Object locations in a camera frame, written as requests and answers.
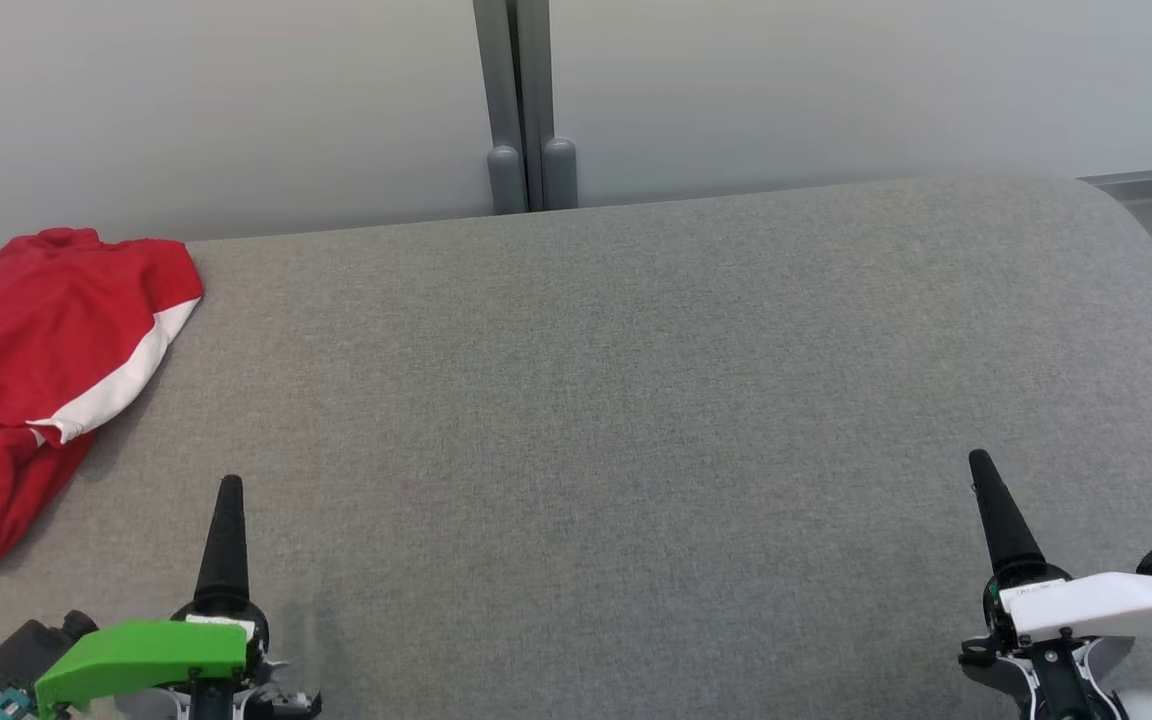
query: white stripe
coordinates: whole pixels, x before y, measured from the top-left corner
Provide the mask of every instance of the white stripe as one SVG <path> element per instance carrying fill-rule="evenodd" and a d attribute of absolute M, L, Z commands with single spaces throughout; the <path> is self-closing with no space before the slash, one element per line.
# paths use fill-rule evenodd
<path fill-rule="evenodd" d="M 127 363 L 119 365 L 113 373 L 101 378 L 82 395 L 61 406 L 51 418 L 29 420 L 28 424 L 59 429 L 60 442 L 65 444 L 88 430 L 108 423 L 109 418 L 121 414 L 145 389 L 145 382 L 150 382 L 150 376 L 168 351 L 168 344 L 175 340 L 180 328 L 184 327 L 189 313 L 197 304 L 198 300 L 191 300 L 154 313 L 154 327 L 136 344 L 136 350 L 132 350 Z"/>

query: gray upholstered bench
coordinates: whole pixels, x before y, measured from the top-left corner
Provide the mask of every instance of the gray upholstered bench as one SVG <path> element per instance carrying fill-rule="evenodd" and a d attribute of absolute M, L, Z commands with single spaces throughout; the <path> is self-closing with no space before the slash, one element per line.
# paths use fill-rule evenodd
<path fill-rule="evenodd" d="M 1048 558 L 1152 547 L 1152 242 L 924 179 L 191 245 L 207 296 L 0 564 L 0 639 L 187 600 L 247 479 L 326 717 L 1011 717 L 968 683 L 995 456 Z M 1152 688 L 1152 647 L 1119 670 Z"/>

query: white plastic cover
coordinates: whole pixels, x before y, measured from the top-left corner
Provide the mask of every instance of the white plastic cover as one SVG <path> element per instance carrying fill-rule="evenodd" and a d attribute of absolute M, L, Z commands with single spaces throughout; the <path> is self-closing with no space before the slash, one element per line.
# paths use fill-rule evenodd
<path fill-rule="evenodd" d="M 1011 598 L 1011 623 L 1017 635 L 1033 642 L 1060 637 L 1152 638 L 1152 577 L 1130 573 L 1101 573 L 1070 579 Z"/>

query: red garment with white stripe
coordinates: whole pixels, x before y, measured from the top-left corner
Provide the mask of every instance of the red garment with white stripe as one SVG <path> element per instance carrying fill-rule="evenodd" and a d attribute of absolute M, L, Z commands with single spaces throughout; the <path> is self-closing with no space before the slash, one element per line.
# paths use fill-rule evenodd
<path fill-rule="evenodd" d="M 55 228 L 0 250 L 0 556 L 145 387 L 202 297 L 179 242 Z"/>

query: metal bracket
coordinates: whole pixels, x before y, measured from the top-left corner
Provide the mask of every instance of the metal bracket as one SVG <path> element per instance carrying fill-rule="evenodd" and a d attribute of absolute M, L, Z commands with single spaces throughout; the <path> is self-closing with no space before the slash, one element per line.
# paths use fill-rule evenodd
<path fill-rule="evenodd" d="M 506 0 L 473 0 L 479 31 L 483 85 L 488 94 L 493 147 L 488 151 L 488 182 L 495 213 L 526 213 L 526 173 L 522 162 L 522 122 L 513 67 L 513 31 Z"/>
<path fill-rule="evenodd" d="M 576 209 L 576 143 L 554 136 L 550 63 L 550 0 L 517 0 L 518 88 L 526 138 L 526 198 L 531 209 Z"/>

